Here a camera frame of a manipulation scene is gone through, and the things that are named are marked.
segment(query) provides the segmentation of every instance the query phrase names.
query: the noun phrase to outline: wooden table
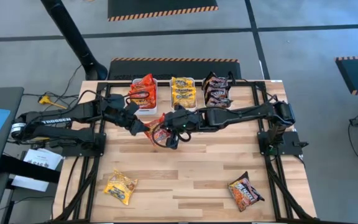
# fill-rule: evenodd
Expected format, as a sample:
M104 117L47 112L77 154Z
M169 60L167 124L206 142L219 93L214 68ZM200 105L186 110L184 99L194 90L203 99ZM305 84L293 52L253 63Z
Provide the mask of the wooden table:
M83 82L81 92L96 89L98 82ZM266 81L267 91L287 100L282 82ZM129 87L113 87L111 93L127 94ZM230 90L232 108L253 106L250 87L234 86ZM93 100L86 93L82 102ZM198 107L203 107L201 90L197 89ZM147 123L170 108L169 87L158 88L158 113L139 116ZM74 124L74 129L87 127ZM140 133L106 123L107 143L101 157L92 222L249 222L273 221L274 212L267 181L264 158L259 153L256 121L233 124L217 133L194 133L190 142L181 142L177 150L153 147ZM83 158L78 160L68 188L67 204L77 191ZM289 191L307 213L316 216L303 164L293 156L282 156ZM62 212L63 195L74 158L66 158L53 205L53 214ZM113 169L130 178L139 179L129 205L103 193ZM227 183L248 171L251 184L265 198L239 212ZM285 207L280 191L278 200L282 217ZM87 192L84 194L80 218L85 215Z

